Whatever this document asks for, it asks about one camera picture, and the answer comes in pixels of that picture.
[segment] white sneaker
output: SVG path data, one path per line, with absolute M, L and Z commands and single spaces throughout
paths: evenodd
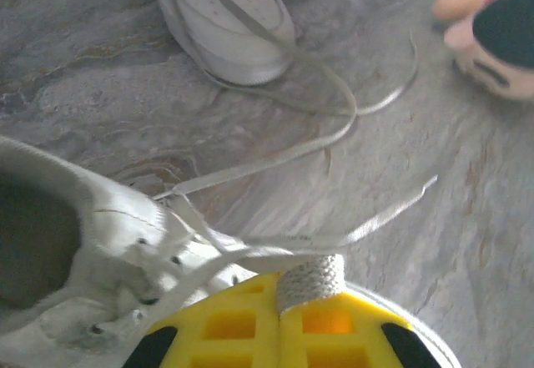
M 295 29 L 281 0 L 231 0 L 264 28 L 295 43 Z M 159 0 L 174 38 L 216 78 L 255 85 L 278 78 L 291 56 L 253 34 L 220 0 Z
M 23 204 L 30 209 L 24 221 L 3 219 L 3 224 L 7 221 L 11 226 L 0 226 L 0 363 L 24 368 L 120 367 L 152 324 L 176 310 L 256 273 L 291 270 L 313 261 L 317 254 L 327 254 L 321 245 L 317 253 L 248 246 L 207 226 L 201 228 L 204 222 L 185 198 L 177 198 L 176 213 L 171 212 L 137 191 L 11 139 L 0 137 L 0 161 L 0 189 L 18 185 L 18 190 L 23 187 L 25 194 L 30 194 Z M 43 214 L 49 212 L 49 204 L 63 208 L 64 214 L 72 209 L 79 227 L 63 222 L 60 215 L 54 217 L 54 226 L 45 223 L 42 227 L 39 211 L 31 209 L 31 191 L 40 198 Z M 13 216 L 24 212 L 3 196 L 3 214 L 13 206 L 17 208 L 17 212 L 11 211 Z M 56 281 L 50 295 L 28 308 L 35 301 L 28 293 L 36 293 L 32 296 L 38 300 L 42 280 L 54 273 L 54 266 L 49 266 L 46 274 L 44 270 L 31 271 L 38 266 L 40 255 L 25 254 L 29 244 L 37 242 L 46 251 L 49 241 L 57 241 L 54 236 L 69 233 L 79 238 L 69 240 L 71 250 L 77 241 L 81 245 L 74 250 L 66 282 L 61 286 Z M 360 237 L 352 235 L 353 240 Z M 301 237 L 296 244 L 309 240 Z M 329 243 L 349 241 L 344 236 L 329 238 Z M 15 259 L 18 250 L 26 260 Z M 40 292 L 30 291 L 34 287 L 41 287 Z M 366 289 L 351 284 L 348 289 L 410 323 L 425 345 L 421 353 L 428 358 L 430 352 L 431 360 L 439 364 L 426 368 L 460 367 L 443 340 L 413 315 Z

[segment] gray stone floor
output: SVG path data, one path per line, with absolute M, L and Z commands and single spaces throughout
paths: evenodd
M 347 232 L 402 196 L 449 150 L 437 186 L 348 252 L 350 278 L 415 312 L 465 367 L 534 366 L 534 111 L 451 69 L 431 0 L 285 0 L 300 46 L 361 104 L 327 152 L 194 195 L 228 234 Z M 222 92 L 174 43 L 154 0 L 0 0 L 0 133 L 155 194 L 341 124 Z M 271 88 L 340 102 L 296 64 Z

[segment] yellow plastic toy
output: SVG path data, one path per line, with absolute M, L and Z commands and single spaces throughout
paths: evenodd
M 259 275 L 160 321 L 123 368 L 440 368 L 405 319 L 348 292 L 280 307 L 288 280 Z

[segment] floor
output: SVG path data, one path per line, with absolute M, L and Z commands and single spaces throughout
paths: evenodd
M 228 234 L 328 236 L 439 169 L 419 204 L 348 251 L 349 279 L 420 316 L 465 367 L 534 366 L 534 110 L 451 68 L 431 0 L 285 1 L 300 46 L 362 106 L 406 81 L 410 30 L 418 79 L 325 152 L 194 202 Z M 341 124 L 214 87 L 154 0 L 0 0 L 0 38 L 0 133 L 149 194 Z M 298 64 L 270 86 L 340 102 Z

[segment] plush toy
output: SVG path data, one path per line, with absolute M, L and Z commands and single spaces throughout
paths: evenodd
M 445 43 L 465 74 L 504 98 L 534 103 L 534 0 L 436 0 L 453 22 Z

